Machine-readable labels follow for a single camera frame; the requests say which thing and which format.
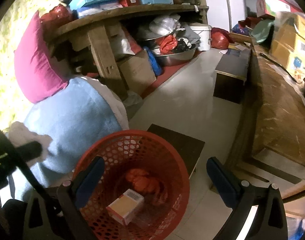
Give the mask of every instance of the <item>red mat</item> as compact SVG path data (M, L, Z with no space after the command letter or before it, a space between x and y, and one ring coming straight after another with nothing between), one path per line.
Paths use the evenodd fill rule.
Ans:
M197 57L202 51L196 50L193 58ZM163 67L163 73L160 76L157 76L157 80L152 83L149 87L146 88L144 92L140 95L142 99L150 95L152 92L154 92L161 84L163 84L165 81L167 81L169 78L171 78L178 70L180 70L182 67L186 66L189 62L171 66L171 67Z

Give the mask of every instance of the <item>black cable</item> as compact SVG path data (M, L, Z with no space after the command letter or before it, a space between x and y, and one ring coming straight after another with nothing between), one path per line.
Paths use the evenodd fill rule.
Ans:
M56 211L60 212L61 208L58 202L51 198L43 186L37 181L34 174L29 169L28 165L21 158L20 154L17 152L16 148L0 130L0 148L4 152L8 153L9 158L14 162L14 164L20 169L22 174L26 177L28 182L37 191L37 193L45 200L46 203L51 204L56 208Z

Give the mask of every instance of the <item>red plastic bag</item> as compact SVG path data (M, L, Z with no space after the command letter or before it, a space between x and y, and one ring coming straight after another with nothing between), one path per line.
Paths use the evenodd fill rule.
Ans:
M173 54L171 51L177 47L177 40L173 35L168 35L160 45L160 54Z
M211 47L215 49L228 49L229 44L233 42L229 32L220 28L211 30Z
M62 4L59 4L50 12L40 17L40 22L43 26L44 32L53 31L73 20L72 13Z

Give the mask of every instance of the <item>white bucket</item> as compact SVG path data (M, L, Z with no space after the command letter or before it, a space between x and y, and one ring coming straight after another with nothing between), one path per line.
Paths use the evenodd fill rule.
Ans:
M189 27L200 36L200 44L198 50L211 49L211 26L201 23L189 24Z

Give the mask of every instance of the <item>barcode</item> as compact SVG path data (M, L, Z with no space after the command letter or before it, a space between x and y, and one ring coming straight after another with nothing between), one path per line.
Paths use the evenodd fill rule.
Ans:
M127 192L127 196L132 198L135 201L138 201L140 199L140 196L138 196L136 193L131 192L131 191Z

